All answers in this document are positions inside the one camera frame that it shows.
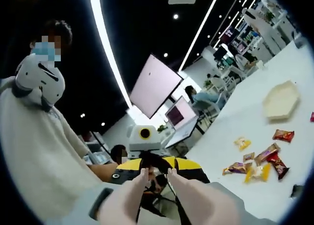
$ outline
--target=pink screen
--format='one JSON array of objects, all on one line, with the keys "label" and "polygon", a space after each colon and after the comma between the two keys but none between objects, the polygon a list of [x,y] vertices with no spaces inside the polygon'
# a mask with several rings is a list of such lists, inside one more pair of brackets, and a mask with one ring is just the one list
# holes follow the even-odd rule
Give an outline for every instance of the pink screen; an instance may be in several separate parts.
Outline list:
[{"label": "pink screen", "polygon": [[187,103],[187,101],[183,97],[179,98],[179,100],[176,102],[176,104],[174,104],[172,108],[174,107],[176,107],[180,111],[181,115],[183,116],[183,119],[180,122],[178,122],[176,125],[174,125],[175,129],[182,127],[184,124],[186,124],[193,117],[196,116],[193,109],[190,107],[190,105]]},{"label": "pink screen", "polygon": [[151,118],[181,80],[178,74],[150,55],[131,92],[130,100]]}]

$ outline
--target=black ceiling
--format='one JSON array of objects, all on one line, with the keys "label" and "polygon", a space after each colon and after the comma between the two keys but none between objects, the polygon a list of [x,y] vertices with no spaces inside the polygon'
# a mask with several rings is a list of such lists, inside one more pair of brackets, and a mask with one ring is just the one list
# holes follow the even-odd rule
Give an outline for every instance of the black ceiling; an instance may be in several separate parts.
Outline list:
[{"label": "black ceiling", "polygon": [[[13,75],[29,53],[30,36],[45,20],[63,19],[72,27],[73,45],[62,58],[60,70],[66,91],[57,104],[72,128],[104,132],[127,109],[109,66],[93,18],[90,0],[8,0],[7,36],[1,45],[2,76]],[[169,5],[168,0],[101,0],[113,54],[130,93],[150,53],[177,71],[212,0]],[[197,58],[209,44],[234,0],[218,0],[187,60]],[[241,11],[237,2],[230,16]],[[220,31],[230,23],[226,19]]]}]

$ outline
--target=white sweater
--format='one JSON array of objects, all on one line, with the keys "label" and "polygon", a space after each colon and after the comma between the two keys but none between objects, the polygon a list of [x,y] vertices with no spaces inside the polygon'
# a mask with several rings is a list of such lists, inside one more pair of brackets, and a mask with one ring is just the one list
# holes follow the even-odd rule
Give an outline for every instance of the white sweater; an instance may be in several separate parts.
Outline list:
[{"label": "white sweater", "polygon": [[85,189],[101,183],[81,159],[88,150],[63,115],[26,107],[10,88],[0,94],[0,140],[13,181],[43,221],[67,215]]}]

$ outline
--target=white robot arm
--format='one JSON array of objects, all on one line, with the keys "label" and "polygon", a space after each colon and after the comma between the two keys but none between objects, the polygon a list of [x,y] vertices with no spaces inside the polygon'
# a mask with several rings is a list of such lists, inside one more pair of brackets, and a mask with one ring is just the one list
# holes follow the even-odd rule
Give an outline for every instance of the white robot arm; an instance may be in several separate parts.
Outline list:
[{"label": "white robot arm", "polygon": [[36,104],[48,112],[65,90],[65,81],[61,72],[54,65],[50,65],[49,62],[40,62],[34,53],[28,55],[23,60],[12,87],[15,97],[31,96],[34,89],[40,89],[41,103]]}]

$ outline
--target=beige plastic tray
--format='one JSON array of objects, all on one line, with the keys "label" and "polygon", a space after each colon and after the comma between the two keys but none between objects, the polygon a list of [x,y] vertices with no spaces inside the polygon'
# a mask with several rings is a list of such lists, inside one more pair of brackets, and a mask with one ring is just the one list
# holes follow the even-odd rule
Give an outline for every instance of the beige plastic tray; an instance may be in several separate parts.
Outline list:
[{"label": "beige plastic tray", "polygon": [[299,99],[297,87],[290,80],[278,84],[263,101],[264,114],[270,120],[289,118]]}]

